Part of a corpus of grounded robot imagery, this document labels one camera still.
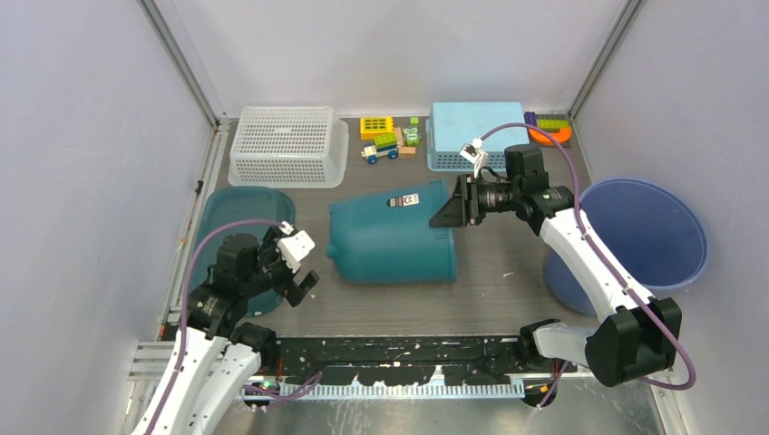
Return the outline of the teal transparent plastic tub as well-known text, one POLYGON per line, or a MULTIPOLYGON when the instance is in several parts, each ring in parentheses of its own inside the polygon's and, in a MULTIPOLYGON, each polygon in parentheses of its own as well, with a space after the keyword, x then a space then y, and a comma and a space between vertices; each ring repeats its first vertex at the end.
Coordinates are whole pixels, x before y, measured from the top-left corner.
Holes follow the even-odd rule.
POLYGON ((225 187, 209 196, 203 210, 195 245, 209 242, 200 251, 191 269, 190 289, 203 284, 209 268, 217 263, 219 249, 228 238, 242 247, 255 247, 269 230, 262 221, 296 221, 292 199, 280 190, 265 187, 225 187))

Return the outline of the white perforated plastic basket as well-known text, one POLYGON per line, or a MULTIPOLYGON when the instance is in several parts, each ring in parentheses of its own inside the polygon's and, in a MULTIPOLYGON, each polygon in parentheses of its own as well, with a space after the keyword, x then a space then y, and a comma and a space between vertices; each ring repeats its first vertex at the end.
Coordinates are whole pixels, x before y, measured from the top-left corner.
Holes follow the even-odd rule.
POLYGON ((246 106, 229 152, 232 186, 333 189, 344 180, 348 125, 329 106, 246 106))

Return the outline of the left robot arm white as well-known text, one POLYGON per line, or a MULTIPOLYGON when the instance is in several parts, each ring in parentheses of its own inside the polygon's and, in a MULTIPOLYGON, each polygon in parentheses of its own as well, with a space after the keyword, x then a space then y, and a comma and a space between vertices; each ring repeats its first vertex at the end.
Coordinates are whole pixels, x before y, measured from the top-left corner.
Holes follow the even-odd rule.
POLYGON ((318 275, 295 277, 316 244, 287 222, 268 222, 262 238, 224 237, 207 276, 186 294, 170 359, 135 434, 211 434, 229 405, 280 358, 274 331, 242 323, 248 301, 276 290, 299 305, 318 275))

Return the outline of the teal round bucket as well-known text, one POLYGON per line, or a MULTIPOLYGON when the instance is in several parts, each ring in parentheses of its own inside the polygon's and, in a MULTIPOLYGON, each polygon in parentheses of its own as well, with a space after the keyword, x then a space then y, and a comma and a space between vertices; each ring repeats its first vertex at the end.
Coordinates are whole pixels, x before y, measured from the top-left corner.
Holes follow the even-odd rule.
POLYGON ((449 198, 443 179, 337 201, 326 256, 343 279, 383 285, 454 282, 453 231, 430 219, 449 198))

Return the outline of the light blue perforated basket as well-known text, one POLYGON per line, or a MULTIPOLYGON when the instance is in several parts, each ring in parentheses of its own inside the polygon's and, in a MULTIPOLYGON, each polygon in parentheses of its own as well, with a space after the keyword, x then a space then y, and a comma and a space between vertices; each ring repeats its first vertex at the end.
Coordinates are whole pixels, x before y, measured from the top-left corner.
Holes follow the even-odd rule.
MULTIPOLYGON (((425 123, 427 166, 436 172, 469 172, 471 162, 460 155, 464 145, 502 124, 523 121, 523 107, 518 102, 435 102, 425 123)), ((529 143, 526 130, 510 128, 485 139, 482 150, 489 154, 488 165, 503 172, 505 149, 529 143)))

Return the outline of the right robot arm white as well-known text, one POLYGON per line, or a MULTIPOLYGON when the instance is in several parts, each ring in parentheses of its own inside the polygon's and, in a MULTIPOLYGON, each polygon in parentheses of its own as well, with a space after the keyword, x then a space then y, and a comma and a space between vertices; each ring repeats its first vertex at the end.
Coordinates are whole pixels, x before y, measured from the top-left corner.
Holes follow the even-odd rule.
POLYGON ((488 155, 479 139, 464 145, 461 156, 472 173, 457 177, 452 195, 431 218, 432 227, 479 225, 489 213, 512 212, 526 222, 563 261, 588 296, 599 326, 570 327, 545 320, 521 328, 518 360, 540 372, 553 360, 588 368, 605 386, 651 375, 685 359, 677 337, 682 321, 672 298, 654 297, 599 238, 565 186, 551 186, 536 146, 504 151, 506 175, 487 181, 488 155))

